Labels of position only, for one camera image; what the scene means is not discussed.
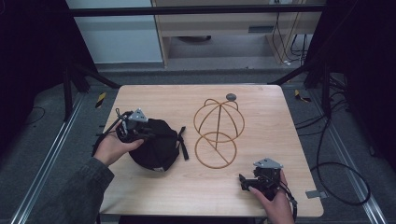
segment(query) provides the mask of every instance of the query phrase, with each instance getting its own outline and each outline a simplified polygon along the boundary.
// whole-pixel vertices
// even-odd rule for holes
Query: floor
[[[300,49],[301,45],[299,36],[294,49]],[[212,36],[208,41],[174,38],[169,58],[165,68],[148,66],[134,71],[105,71],[102,74],[121,84],[265,84],[300,65],[298,60],[290,65],[276,63],[266,39],[260,35]],[[297,223],[396,223],[393,211],[396,174],[383,158],[370,155],[369,145],[359,124],[348,112],[348,103],[343,102],[343,96],[335,94],[332,98],[335,105],[332,122],[323,138],[324,119],[302,127],[309,120],[322,116],[320,88],[306,90],[302,85],[304,76],[299,75],[282,88],[308,164],[315,166],[321,149],[320,161],[342,162],[359,171],[369,183],[372,197],[363,206],[353,206],[330,195],[322,199],[325,208],[322,217],[298,218]],[[333,76],[342,80],[342,75]],[[89,93],[73,91],[78,112],[69,123],[63,121],[62,85],[43,91],[36,97],[35,108],[26,120],[26,127],[14,140],[13,153],[1,162],[0,223],[12,222],[13,218],[24,223],[29,215],[36,215],[37,207],[56,193],[67,177],[90,157],[96,134],[103,129],[117,90],[90,78],[89,81],[92,85]],[[302,98],[295,97],[295,90],[300,91]],[[101,108],[94,108],[98,95],[103,91],[106,92],[105,102]],[[338,166],[326,166],[320,172],[324,176],[323,183],[342,199],[352,202],[364,199],[366,188],[356,175]],[[37,174],[44,179],[37,179]],[[318,189],[328,192],[317,173],[312,174]],[[117,223],[117,220],[117,216],[103,216],[105,223]]]

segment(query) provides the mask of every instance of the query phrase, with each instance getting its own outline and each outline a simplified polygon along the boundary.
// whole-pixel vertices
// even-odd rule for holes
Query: hand
[[[280,171],[280,180],[286,186],[288,185],[286,177],[283,174],[283,170]],[[276,193],[275,198],[272,201],[269,201],[259,190],[253,187],[249,187],[249,190],[260,201],[265,209],[265,212],[267,213],[268,218],[274,224],[294,223],[293,215],[290,208],[290,202],[284,190],[279,189]]]
[[[143,143],[143,139],[136,140],[132,143],[123,143],[115,132],[110,132],[99,144],[93,156],[104,165],[109,166],[117,161],[123,154],[137,149]]]

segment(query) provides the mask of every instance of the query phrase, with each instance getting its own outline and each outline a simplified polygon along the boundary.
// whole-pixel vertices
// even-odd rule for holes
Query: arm
[[[124,153],[138,148],[143,140],[122,143],[110,133],[93,158],[66,182],[60,192],[38,212],[34,223],[94,223],[105,190],[114,175],[107,168]]]
[[[288,185],[283,171],[280,173],[280,179],[285,185]],[[285,191],[282,189],[278,190],[275,198],[272,201],[269,201],[259,190],[254,189],[253,187],[249,187],[249,191],[252,192],[254,196],[256,196],[256,198],[260,201],[265,209],[265,212],[267,213],[268,218],[274,224],[294,223],[293,215],[290,209],[290,202]]]

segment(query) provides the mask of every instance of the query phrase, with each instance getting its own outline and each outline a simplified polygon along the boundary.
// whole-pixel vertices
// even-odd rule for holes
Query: black strap
[[[189,159],[189,153],[187,152],[187,148],[184,145],[184,139],[181,136],[184,133],[184,130],[186,130],[186,127],[185,126],[181,127],[181,130],[177,135],[177,141],[179,142],[177,148],[181,145],[181,150],[183,151],[184,160],[187,161]]]

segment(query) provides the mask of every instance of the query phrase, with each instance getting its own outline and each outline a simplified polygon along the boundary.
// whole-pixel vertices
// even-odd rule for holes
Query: wooden table
[[[207,168],[194,153],[201,136],[194,128],[194,115],[206,99],[224,102],[228,93],[237,97],[245,129],[234,140],[237,155],[233,163],[222,169]],[[307,199],[305,195],[306,190],[316,187],[280,87],[123,86],[106,128],[116,119],[116,108],[122,113],[139,107],[147,117],[164,119],[177,132],[186,126],[183,135],[190,159],[184,161],[180,151],[170,169],[159,173],[140,167],[129,154],[125,154],[110,166],[115,178],[106,190],[100,210],[102,214],[263,217],[265,211],[259,202],[250,192],[241,190],[238,175],[253,178],[253,162],[268,157],[284,165],[290,190],[298,202],[298,217],[322,215],[320,199]],[[224,121],[224,124],[220,123],[223,131],[228,132],[227,120],[221,120]],[[240,126],[241,119],[236,119],[236,123]],[[206,128],[210,130],[216,126],[217,123],[212,122]]]

